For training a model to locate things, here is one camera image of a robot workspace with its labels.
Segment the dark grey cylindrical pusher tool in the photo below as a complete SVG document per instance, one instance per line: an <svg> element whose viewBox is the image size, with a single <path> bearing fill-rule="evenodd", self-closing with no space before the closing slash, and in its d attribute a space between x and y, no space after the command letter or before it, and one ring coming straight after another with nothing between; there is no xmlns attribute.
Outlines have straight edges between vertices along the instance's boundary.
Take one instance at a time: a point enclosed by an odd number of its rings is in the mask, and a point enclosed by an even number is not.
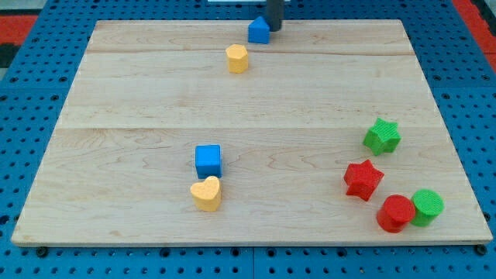
<svg viewBox="0 0 496 279"><path fill-rule="evenodd" d="M266 22L271 32L277 32L282 27L284 19L284 0L267 0Z"/></svg>

